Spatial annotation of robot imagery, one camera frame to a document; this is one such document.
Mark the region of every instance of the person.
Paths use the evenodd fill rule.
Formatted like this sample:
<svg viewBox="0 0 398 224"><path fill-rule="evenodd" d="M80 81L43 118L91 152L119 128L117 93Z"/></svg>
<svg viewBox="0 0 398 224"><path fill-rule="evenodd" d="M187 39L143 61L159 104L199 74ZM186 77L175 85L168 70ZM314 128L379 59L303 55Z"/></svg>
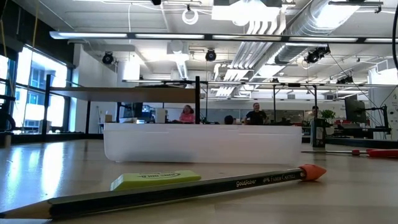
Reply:
<svg viewBox="0 0 398 224"><path fill-rule="evenodd" d="M234 123L234 118L231 115L225 116L224 124L233 124L233 123Z"/></svg>
<svg viewBox="0 0 398 224"><path fill-rule="evenodd" d="M260 110L260 104L253 104L253 111L247 113L244 118L244 123L248 125L264 125L267 121L267 115Z"/></svg>
<svg viewBox="0 0 398 224"><path fill-rule="evenodd" d="M180 121L183 123L194 123L195 115L193 114L193 109L190 105L185 105L184 109L180 115Z"/></svg>
<svg viewBox="0 0 398 224"><path fill-rule="evenodd" d="M315 118L316 114L317 118L321 118L321 114L319 113L319 107L312 106L312 112L307 116L306 121L311 122Z"/></svg>

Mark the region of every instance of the black pencil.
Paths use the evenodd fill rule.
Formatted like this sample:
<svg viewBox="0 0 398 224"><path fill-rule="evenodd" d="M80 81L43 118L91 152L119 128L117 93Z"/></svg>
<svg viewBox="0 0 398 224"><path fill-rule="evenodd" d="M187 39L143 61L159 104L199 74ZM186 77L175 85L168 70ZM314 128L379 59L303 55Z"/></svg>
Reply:
<svg viewBox="0 0 398 224"><path fill-rule="evenodd" d="M316 165L306 164L289 169L260 174L242 175L213 180L169 184L134 190L99 192L51 198L25 207L0 213L0 218L71 218L110 210L168 202L231 190L258 187L290 180L316 180L326 172Z"/></svg>

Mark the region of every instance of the security camera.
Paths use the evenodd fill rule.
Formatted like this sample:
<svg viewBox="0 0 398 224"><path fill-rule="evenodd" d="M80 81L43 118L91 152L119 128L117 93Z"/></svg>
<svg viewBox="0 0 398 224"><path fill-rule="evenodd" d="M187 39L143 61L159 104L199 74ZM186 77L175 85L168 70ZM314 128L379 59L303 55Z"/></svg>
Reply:
<svg viewBox="0 0 398 224"><path fill-rule="evenodd" d="M152 3L154 3L155 6L158 6L161 4L161 0L152 0Z"/></svg>
<svg viewBox="0 0 398 224"><path fill-rule="evenodd" d="M208 49L205 58L206 58L206 61L212 62L212 61L216 60L217 54L213 49Z"/></svg>
<svg viewBox="0 0 398 224"><path fill-rule="evenodd" d="M105 52L104 57L102 58L102 62L105 65L111 65L114 62L114 57L112 56L113 52Z"/></svg>

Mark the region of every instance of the white plastic container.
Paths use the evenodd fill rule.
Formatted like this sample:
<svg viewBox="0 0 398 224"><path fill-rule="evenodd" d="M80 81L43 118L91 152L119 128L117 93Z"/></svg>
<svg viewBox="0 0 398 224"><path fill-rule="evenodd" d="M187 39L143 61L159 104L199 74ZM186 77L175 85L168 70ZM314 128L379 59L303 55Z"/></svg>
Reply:
<svg viewBox="0 0 398 224"><path fill-rule="evenodd" d="M296 165L301 127L106 123L106 157L117 162Z"/></svg>

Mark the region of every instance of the wooden table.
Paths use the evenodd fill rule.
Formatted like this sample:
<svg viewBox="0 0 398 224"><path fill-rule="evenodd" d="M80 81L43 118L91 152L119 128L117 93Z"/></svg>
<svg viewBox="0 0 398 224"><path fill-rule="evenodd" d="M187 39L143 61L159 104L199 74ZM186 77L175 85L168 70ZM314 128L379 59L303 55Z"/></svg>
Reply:
<svg viewBox="0 0 398 224"><path fill-rule="evenodd" d="M309 150L308 144L302 150ZM329 146L327 150L352 149ZM104 213L57 223L396 223L397 160L301 154L302 164L325 167L319 182L286 182L167 205ZM103 141L26 144L0 149L0 211L50 197L99 192L123 172L190 169L203 179L285 169L279 165L115 163ZM0 220L45 223L45 220Z"/></svg>

